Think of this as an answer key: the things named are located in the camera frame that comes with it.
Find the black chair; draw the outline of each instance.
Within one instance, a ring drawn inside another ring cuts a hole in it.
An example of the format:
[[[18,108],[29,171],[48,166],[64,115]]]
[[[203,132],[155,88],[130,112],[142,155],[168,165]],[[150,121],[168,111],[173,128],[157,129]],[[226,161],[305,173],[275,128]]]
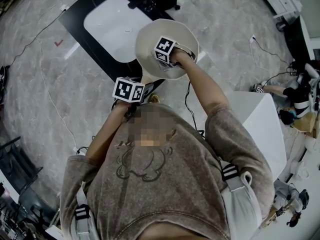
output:
[[[21,196],[38,178],[43,167],[36,168],[26,153],[15,145],[20,136],[0,146],[0,170]]]

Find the floor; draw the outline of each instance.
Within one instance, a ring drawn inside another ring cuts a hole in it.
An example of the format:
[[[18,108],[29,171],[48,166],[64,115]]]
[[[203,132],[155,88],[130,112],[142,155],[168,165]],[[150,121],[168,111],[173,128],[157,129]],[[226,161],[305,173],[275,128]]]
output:
[[[11,64],[14,56],[61,13],[63,5],[71,6],[75,1],[18,0],[0,18],[1,64]],[[199,65],[225,93],[247,91],[252,84],[286,71],[285,63],[253,43],[252,53],[259,66],[254,63],[249,47],[253,34],[262,47],[291,62],[284,36],[277,31],[264,0],[183,0],[181,10],[168,13],[198,38],[204,55]],[[7,138],[21,136],[20,145],[37,166],[43,167],[31,187],[52,207],[58,205],[68,157],[75,153],[75,147],[90,144],[113,103],[114,83],[91,57],[81,47],[67,55],[76,44],[55,21],[16,59],[6,88],[2,121]],[[273,83],[283,84],[290,78],[282,75]],[[166,81],[157,91],[162,103],[192,123],[184,104],[187,86],[188,78],[183,77]],[[202,129],[206,115],[193,90],[188,104]],[[287,158],[299,156],[304,136],[284,125],[282,131]]]

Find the white box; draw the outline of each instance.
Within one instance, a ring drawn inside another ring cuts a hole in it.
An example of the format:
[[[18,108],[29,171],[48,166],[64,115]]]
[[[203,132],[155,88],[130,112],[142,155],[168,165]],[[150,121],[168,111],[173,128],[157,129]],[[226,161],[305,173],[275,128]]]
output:
[[[115,81],[112,97],[129,102],[140,102],[144,94],[145,85],[123,77]]]

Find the cartoon print on shirt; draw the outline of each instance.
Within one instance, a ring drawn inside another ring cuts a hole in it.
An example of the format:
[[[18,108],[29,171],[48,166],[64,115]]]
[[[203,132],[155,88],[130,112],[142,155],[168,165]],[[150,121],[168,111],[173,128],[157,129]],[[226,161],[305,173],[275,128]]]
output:
[[[170,139],[176,134],[176,130],[173,130],[171,134]],[[118,145],[118,147],[123,146],[127,146],[128,149],[116,159],[119,164],[116,176],[120,179],[128,179],[134,175],[141,178],[143,182],[154,182],[161,176],[167,157],[173,153],[171,146],[136,147],[131,137],[127,142],[121,141]],[[143,156],[139,155],[141,149],[143,149]]]

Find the wire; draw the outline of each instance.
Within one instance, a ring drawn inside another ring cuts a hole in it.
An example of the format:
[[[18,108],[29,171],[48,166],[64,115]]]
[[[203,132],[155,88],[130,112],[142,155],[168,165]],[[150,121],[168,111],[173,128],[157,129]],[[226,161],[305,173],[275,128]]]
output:
[[[13,63],[16,61],[16,58],[20,57],[20,56],[25,52],[26,48],[27,48],[29,45],[31,45],[31,44],[37,39],[37,37],[38,37],[45,29],[47,29],[50,25],[52,25],[65,11],[66,11],[66,9],[64,9],[64,10],[59,14],[59,16],[56,17],[49,25],[47,25],[45,28],[43,28],[43,29],[35,36],[35,38],[31,41],[31,43],[27,44],[27,45],[23,48],[22,52],[21,52],[19,55],[16,55],[16,56],[14,57],[12,63],[9,65],[9,67],[11,67],[11,66],[13,65]]]
[[[189,84],[188,84],[188,89],[186,91],[185,98],[184,98],[184,104],[185,104],[186,108],[189,110],[189,112],[190,112],[190,114],[192,116],[192,120],[193,120],[193,123],[194,123],[195,130],[204,138],[205,131],[204,130],[198,130],[197,124],[196,124],[196,119],[195,119],[195,113],[189,108],[189,106],[187,104],[187,98],[188,98],[189,93],[190,93],[190,85],[191,85],[191,81],[189,81]]]
[[[295,186],[295,184],[290,183],[290,184],[289,184],[289,186],[290,186],[290,185],[293,185],[293,186],[294,186],[294,188],[297,190],[297,187]]]
[[[46,80],[45,80],[45,76],[44,76],[44,71],[43,71],[43,68],[42,68],[42,47],[41,47],[41,43],[39,42],[39,39],[38,39],[37,37],[35,37],[35,39],[38,41],[38,43],[39,43],[39,45],[40,45],[40,54],[41,54],[41,58],[40,58],[40,60],[41,60],[41,75],[42,75],[42,79],[43,79],[43,82],[44,82],[44,87],[45,87],[45,89],[46,89],[47,93],[49,94],[50,101],[51,101],[51,103],[53,104],[53,106],[54,106],[54,108],[55,108],[55,110],[56,110],[56,112],[57,112],[58,116],[59,116],[59,117],[61,118],[61,120],[63,121],[63,124],[64,124],[65,128],[66,128],[66,129],[68,130],[68,132],[72,135],[73,142],[74,142],[74,146],[75,146],[75,148],[77,148],[77,143],[76,143],[75,136],[74,136],[74,134],[69,130],[68,126],[66,125],[65,120],[61,117],[61,115],[60,115],[60,113],[59,113],[59,111],[58,111],[58,108],[57,108],[56,104],[54,103],[54,101],[53,101],[53,100],[52,100],[52,98],[51,98],[51,95],[50,95],[49,89],[47,88]]]
[[[273,79],[273,78],[275,78],[275,77],[277,77],[277,76],[279,76],[279,75],[282,75],[282,74],[290,74],[291,72],[283,72],[283,73],[278,73],[278,74],[276,74],[276,75],[274,75],[273,77],[271,77],[271,78],[269,78],[265,83],[264,83],[264,85],[261,87],[262,89],[264,89],[264,87],[266,86],[266,84],[271,80],[271,79]]]
[[[256,42],[256,44],[260,47],[260,49],[261,49],[262,51],[264,51],[264,52],[266,52],[266,53],[268,53],[268,54],[277,56],[277,57],[280,59],[280,61],[282,61],[283,63],[287,64],[287,66],[289,66],[289,64],[288,64],[285,60],[283,60],[278,54],[272,53],[272,52],[270,52],[270,51],[267,51],[267,50],[263,49],[263,48],[260,46],[260,44],[258,43],[258,41],[257,41],[257,39],[256,39],[255,37],[252,37],[252,39]]]
[[[264,67],[259,66],[258,61],[255,60],[255,57],[254,57],[254,55],[253,55],[253,53],[252,53],[251,42],[249,42],[249,47],[250,47],[250,54],[251,54],[252,60],[253,60],[253,62],[255,63],[255,65],[256,65],[259,69],[270,71],[270,70],[267,69],[267,68],[264,68]]]
[[[88,146],[82,146],[76,151],[76,154],[79,155],[80,154],[80,150],[82,150],[82,149],[85,149],[85,150],[88,151],[88,148],[89,148]]]

